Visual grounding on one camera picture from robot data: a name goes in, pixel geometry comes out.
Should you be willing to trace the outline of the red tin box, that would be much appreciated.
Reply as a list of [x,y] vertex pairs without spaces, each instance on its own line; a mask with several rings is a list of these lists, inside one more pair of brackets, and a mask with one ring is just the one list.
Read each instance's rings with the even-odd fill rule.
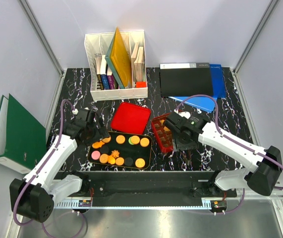
[[162,153],[169,153],[173,151],[172,132],[164,131],[165,126],[160,124],[160,120],[166,120],[168,115],[169,113],[163,114],[153,118],[151,121],[152,132]]

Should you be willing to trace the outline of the red tin lid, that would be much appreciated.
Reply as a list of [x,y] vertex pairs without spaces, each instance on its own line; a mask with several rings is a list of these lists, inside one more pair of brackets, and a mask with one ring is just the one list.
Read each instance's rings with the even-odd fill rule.
[[123,102],[111,122],[111,128],[124,133],[143,134],[151,115],[149,108]]

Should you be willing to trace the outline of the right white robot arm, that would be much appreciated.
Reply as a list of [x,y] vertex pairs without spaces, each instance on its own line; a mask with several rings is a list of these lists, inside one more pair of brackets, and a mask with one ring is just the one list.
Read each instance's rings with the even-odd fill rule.
[[282,173],[280,150],[265,149],[244,141],[217,127],[213,121],[195,118],[189,112],[172,112],[164,121],[172,132],[173,149],[196,149],[199,144],[211,146],[236,160],[242,169],[216,172],[208,183],[208,192],[220,196],[225,190],[249,188],[262,196],[270,196]]

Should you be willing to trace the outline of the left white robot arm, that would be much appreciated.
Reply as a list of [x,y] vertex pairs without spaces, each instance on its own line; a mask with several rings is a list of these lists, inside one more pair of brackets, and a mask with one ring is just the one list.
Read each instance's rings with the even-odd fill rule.
[[92,146],[109,137],[103,119],[94,111],[79,109],[70,122],[61,122],[59,135],[40,162],[23,179],[14,179],[9,186],[11,209],[15,223],[17,215],[43,223],[56,204],[76,193],[85,196],[90,189],[88,178],[71,172],[53,183],[66,159],[80,146]]

